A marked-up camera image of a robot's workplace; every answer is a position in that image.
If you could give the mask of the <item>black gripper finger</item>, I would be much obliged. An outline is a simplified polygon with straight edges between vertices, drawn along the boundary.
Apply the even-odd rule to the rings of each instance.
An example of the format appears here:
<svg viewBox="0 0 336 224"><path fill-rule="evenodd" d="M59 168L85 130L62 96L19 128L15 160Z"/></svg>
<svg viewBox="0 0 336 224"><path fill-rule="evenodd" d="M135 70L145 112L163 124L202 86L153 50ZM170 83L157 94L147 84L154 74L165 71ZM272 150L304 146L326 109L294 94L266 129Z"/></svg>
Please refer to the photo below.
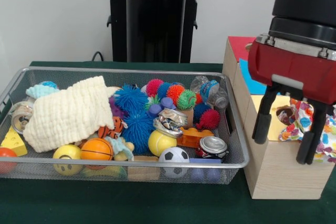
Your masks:
<svg viewBox="0 0 336 224"><path fill-rule="evenodd" d="M264 144L271 122L270 109L280 90L280 84L273 83L266 87L266 92L261 99L252 138L257 144Z"/></svg>
<svg viewBox="0 0 336 224"><path fill-rule="evenodd" d="M314 108L313 121L310 131L304 133L300 144L296 161L299 164L312 164L317 146L320 142L329 106L325 103L308 99L308 103Z"/></svg>

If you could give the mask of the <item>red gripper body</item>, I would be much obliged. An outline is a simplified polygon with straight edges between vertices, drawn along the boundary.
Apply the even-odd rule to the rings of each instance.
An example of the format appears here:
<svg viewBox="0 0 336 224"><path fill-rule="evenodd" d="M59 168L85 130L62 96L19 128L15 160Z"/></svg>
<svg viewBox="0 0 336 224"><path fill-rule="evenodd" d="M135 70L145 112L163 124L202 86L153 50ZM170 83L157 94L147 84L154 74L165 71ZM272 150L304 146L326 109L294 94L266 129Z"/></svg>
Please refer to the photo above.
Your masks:
<svg viewBox="0 0 336 224"><path fill-rule="evenodd" d="M281 94L335 105L335 50L260 35L248 56L252 79Z"/></svg>

